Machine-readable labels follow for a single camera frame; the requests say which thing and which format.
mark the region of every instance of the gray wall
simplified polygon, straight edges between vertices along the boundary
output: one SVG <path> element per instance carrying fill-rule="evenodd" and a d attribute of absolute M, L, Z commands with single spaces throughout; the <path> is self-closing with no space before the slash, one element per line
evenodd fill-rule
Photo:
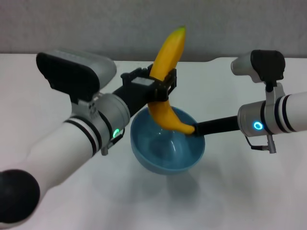
<path fill-rule="evenodd" d="M 117 60 L 153 60 L 187 26 L 182 60 L 253 49 L 307 57 L 307 0 L 0 0 L 0 52 L 59 46 Z"/>

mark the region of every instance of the led indicator light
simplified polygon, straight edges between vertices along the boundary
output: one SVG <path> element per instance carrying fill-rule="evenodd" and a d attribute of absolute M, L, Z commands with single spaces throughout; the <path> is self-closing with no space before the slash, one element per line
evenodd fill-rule
<path fill-rule="evenodd" d="M 115 131 L 113 133 L 113 138 L 115 138 L 118 135 L 118 133 L 119 133 L 119 129 L 117 128 L 117 129 L 115 129 Z"/>
<path fill-rule="evenodd" d="M 256 130 L 262 130 L 263 129 L 263 124 L 261 124 L 259 121 L 254 122 L 254 128 Z"/>

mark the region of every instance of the blue bowl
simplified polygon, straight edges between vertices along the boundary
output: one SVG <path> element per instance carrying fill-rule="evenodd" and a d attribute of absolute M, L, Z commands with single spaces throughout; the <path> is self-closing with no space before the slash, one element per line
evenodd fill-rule
<path fill-rule="evenodd" d="M 196 121 L 180 109 L 173 110 L 189 125 Z M 177 174 L 193 167 L 205 150 L 205 138 L 186 136 L 157 125 L 148 108 L 141 110 L 131 124 L 132 151 L 146 169 L 163 175 Z"/>

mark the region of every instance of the white tabletop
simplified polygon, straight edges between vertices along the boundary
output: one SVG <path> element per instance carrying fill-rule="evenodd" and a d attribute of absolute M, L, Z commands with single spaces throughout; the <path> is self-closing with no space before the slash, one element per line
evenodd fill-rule
<path fill-rule="evenodd" d="M 233 58 L 178 63 L 173 106 L 198 122 L 237 114 L 265 99 L 264 85 L 234 76 Z M 121 73 L 149 62 L 117 61 L 118 74 L 103 92 L 121 85 Z M 287 59 L 286 94 L 307 91 L 307 59 Z M 35 55 L 0 55 L 0 168 L 71 112 L 69 97 L 50 88 Z M 189 172 L 162 176 L 144 169 L 127 134 L 108 156 L 96 154 L 51 189 L 19 230 L 305 230 L 307 132 L 274 136 L 277 154 L 253 151 L 240 131 L 205 137 L 202 160 Z M 266 144 L 265 137 L 251 138 Z"/>

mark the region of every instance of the black rod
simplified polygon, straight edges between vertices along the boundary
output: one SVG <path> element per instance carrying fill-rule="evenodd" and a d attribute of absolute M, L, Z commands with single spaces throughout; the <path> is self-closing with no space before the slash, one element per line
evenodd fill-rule
<path fill-rule="evenodd" d="M 135 115 L 147 104 L 147 93 L 148 89 L 138 84 L 121 86 L 113 92 L 113 94 L 120 97 L 127 105 L 130 112 L 130 117 Z"/>
<path fill-rule="evenodd" d="M 194 127 L 194 135 L 196 136 L 240 130 L 237 116 L 196 123 L 194 124 Z"/>

